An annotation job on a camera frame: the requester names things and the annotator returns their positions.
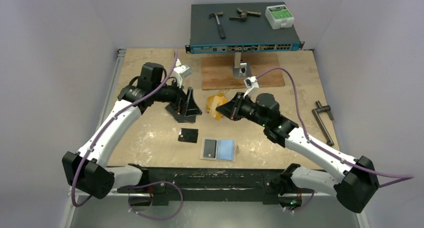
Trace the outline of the single gold credit card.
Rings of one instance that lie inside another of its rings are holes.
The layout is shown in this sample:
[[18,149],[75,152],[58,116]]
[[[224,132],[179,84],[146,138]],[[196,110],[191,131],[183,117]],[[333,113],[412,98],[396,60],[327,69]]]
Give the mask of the single gold credit card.
[[217,107],[215,107],[215,108],[213,108],[211,111],[210,111],[210,113],[209,113],[209,116],[210,117],[212,117],[212,118],[214,118],[215,120],[220,120],[221,119],[221,117],[222,117],[222,114],[220,114],[220,113],[218,113],[217,111],[216,111],[216,108]]

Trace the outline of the single black VIP card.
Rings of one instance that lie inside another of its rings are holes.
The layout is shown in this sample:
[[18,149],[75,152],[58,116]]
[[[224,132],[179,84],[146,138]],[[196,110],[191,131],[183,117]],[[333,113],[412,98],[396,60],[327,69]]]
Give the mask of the single black VIP card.
[[215,139],[205,139],[203,145],[203,157],[204,158],[216,158],[217,153],[217,140]]

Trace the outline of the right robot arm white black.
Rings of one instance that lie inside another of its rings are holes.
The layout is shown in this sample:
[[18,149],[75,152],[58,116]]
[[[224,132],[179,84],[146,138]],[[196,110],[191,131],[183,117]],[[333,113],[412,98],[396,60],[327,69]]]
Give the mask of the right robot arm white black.
[[232,121],[247,119],[263,126],[264,135],[273,143],[313,161],[323,171],[294,165],[294,170],[281,177],[288,192],[306,188],[336,197],[354,213],[361,213],[380,187],[375,166],[366,156],[355,158],[344,154],[309,135],[297,123],[280,112],[280,105],[269,93],[261,93],[252,101],[238,92],[216,111]]

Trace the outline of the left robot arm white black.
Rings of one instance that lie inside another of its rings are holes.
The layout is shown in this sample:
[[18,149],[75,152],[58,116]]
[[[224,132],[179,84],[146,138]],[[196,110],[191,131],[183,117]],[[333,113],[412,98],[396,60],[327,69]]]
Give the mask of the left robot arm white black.
[[166,108],[178,122],[195,121],[202,114],[194,100],[194,90],[184,91],[183,79],[192,69],[176,60],[167,72],[157,63],[147,62],[119,93],[110,114],[93,136],[77,152],[66,152],[62,165],[71,195],[76,190],[90,197],[104,198],[112,189],[131,187],[138,193],[146,191],[149,179],[141,166],[129,164],[108,168],[109,159],[117,144],[131,125],[155,102],[167,103]]

